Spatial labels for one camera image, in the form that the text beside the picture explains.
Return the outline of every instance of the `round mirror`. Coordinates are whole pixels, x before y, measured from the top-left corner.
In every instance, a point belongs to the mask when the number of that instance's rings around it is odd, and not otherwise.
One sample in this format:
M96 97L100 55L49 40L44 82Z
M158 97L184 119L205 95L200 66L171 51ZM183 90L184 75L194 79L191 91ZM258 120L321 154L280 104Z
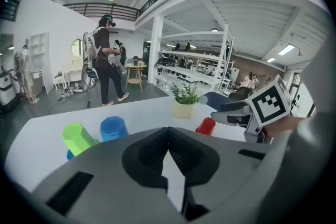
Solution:
M81 56L83 53L83 44L81 39L76 39L71 44L72 54L76 57Z

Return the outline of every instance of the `white pot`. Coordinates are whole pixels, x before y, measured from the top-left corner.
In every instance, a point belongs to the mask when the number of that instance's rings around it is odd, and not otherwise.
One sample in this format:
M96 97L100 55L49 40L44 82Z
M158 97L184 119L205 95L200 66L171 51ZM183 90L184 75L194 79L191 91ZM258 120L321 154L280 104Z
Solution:
M180 104L174 99L172 114L176 118L191 118L194 113L194 104Z

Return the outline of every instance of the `red cup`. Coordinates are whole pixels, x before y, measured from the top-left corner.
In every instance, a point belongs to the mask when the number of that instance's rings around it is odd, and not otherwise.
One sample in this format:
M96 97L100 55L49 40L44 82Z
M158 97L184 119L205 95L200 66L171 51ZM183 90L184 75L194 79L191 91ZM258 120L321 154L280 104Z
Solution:
M196 133L205 134L205 135L212 135L212 132L216 126L216 122L213 121L211 118L205 118L200 126L196 128Z

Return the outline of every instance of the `sneaker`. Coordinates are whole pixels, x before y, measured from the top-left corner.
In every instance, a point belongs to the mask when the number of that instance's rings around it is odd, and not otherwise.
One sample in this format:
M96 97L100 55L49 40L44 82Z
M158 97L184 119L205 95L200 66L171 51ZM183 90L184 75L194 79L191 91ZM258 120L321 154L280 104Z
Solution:
M121 102L122 100L126 99L128 97L128 92L124 93L124 95L120 98L118 97L118 101Z
M108 102L107 104L102 104L101 106L109 106L109 105L113 105L113 101L110 101L110 102Z
M70 96L70 90L69 89L64 89L61 96L62 97L68 97L68 96Z
M38 101L40 101L40 98L35 98L34 100L32 100L32 104L36 104Z

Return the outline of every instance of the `gray floor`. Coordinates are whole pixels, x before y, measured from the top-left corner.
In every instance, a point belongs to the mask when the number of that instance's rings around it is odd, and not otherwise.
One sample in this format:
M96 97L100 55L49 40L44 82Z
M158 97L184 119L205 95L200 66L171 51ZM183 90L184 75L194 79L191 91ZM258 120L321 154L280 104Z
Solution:
M124 76L122 77L122 85L123 87L125 86ZM147 83L146 80L142 82L142 90L141 92L138 84L128 84L127 91L130 95L122 102L127 103L167 96L166 93ZM113 82L110 80L109 99L118 103L115 92ZM58 102L57 100L60 98L61 93L62 89L57 91L53 89L49 94L43 91L38 96L40 98L38 103L31 105L27 100L22 100L13 111L4 115L4 120L0 121L0 157L2 163L4 163L10 145L16 135L31 118L87 109L89 99L91 102L90 108L101 106L100 83L97 83L93 89L87 92L75 93L70 98L62 99Z

